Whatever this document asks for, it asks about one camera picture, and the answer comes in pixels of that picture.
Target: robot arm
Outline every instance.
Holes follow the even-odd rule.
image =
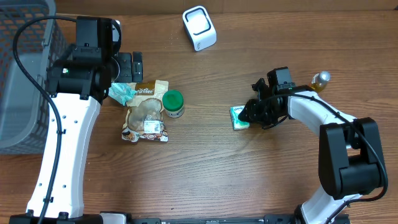
[[[52,190],[52,201],[46,217],[58,218],[60,212],[68,213],[69,218],[83,215],[83,175],[86,165],[88,143],[101,105],[94,98],[81,100],[79,95],[59,93],[53,99],[62,117],[65,130],[61,145],[61,155],[57,176]],[[38,217],[43,208],[43,198],[49,185],[53,166],[57,125],[50,110],[49,133],[45,144],[42,167],[34,193],[27,204],[26,212]]]
[[[263,78],[252,85],[253,90],[258,92],[258,99],[246,103],[239,119],[266,126],[277,124],[277,119],[281,116],[289,116],[290,119],[298,119],[319,136],[318,175],[321,186],[310,200],[297,207],[295,223],[318,224],[333,221],[333,216],[342,210],[341,206],[346,201],[358,199],[383,186],[377,159],[361,142],[351,125],[346,123],[350,122],[362,132],[384,167],[375,121],[371,118],[356,119],[344,114],[325,103],[310,87],[295,86],[287,67],[277,68],[269,72],[267,77],[269,86]],[[337,118],[316,100],[338,112],[347,121]],[[360,149],[360,154],[348,157],[347,148]]]
[[[296,93],[298,95],[304,95],[309,97],[314,97],[318,100],[322,100],[318,94],[314,91],[301,91]],[[342,124],[342,120],[336,118],[330,111],[317,102],[312,100],[300,98],[297,96],[290,96],[287,102],[288,114],[291,118],[301,121],[306,125],[314,134],[319,136],[319,127],[323,124]],[[342,117],[346,118],[348,121],[354,121],[355,117],[344,114],[338,111]]]
[[[302,91],[297,94],[322,100],[314,91]],[[342,120],[336,118],[335,115],[333,115],[330,111],[328,111],[319,103],[305,98],[290,96],[288,99],[287,108],[290,117],[301,121],[317,136],[319,136],[321,125],[330,123],[343,123]],[[338,112],[348,121],[353,122],[355,119],[355,117],[351,115],[344,114],[340,111]],[[298,217],[300,217],[302,223],[326,223],[326,219],[330,217],[330,215],[332,215],[333,212],[335,212],[335,210],[344,203],[344,201],[357,199],[361,196],[361,194],[353,194],[344,196],[342,199],[335,200],[332,196],[328,195],[325,192],[322,186],[319,186],[318,190],[314,193],[310,200],[304,202],[302,206],[296,209],[295,213]]]

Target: snack bag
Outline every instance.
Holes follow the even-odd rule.
[[[131,142],[139,139],[167,142],[169,135],[163,123],[162,98],[169,89],[169,82],[156,80],[128,85],[136,94],[126,103],[129,109],[123,125],[122,139]]]

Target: product label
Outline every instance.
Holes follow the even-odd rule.
[[[168,110],[166,110],[166,113],[171,118],[179,118],[184,113],[184,111],[185,111],[185,108],[184,108],[184,106],[182,106],[182,108],[179,109],[178,111],[168,111]]]
[[[144,133],[160,133],[160,121],[144,121]]]
[[[240,114],[244,109],[244,106],[234,106],[233,109],[235,113]]]
[[[153,95],[155,93],[155,81],[148,83],[137,83],[136,95]]]

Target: bottle cap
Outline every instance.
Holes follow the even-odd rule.
[[[318,83],[325,84],[328,83],[328,81],[330,81],[330,78],[331,76],[328,71],[322,71],[319,73],[317,81]]]
[[[169,90],[163,95],[163,106],[168,111],[178,111],[184,105],[182,94],[178,90]]]

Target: yellow bottle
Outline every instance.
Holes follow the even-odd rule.
[[[321,92],[326,88],[326,85],[330,81],[330,73],[328,71],[322,71],[316,74],[313,78],[309,86],[313,88],[317,93]]]

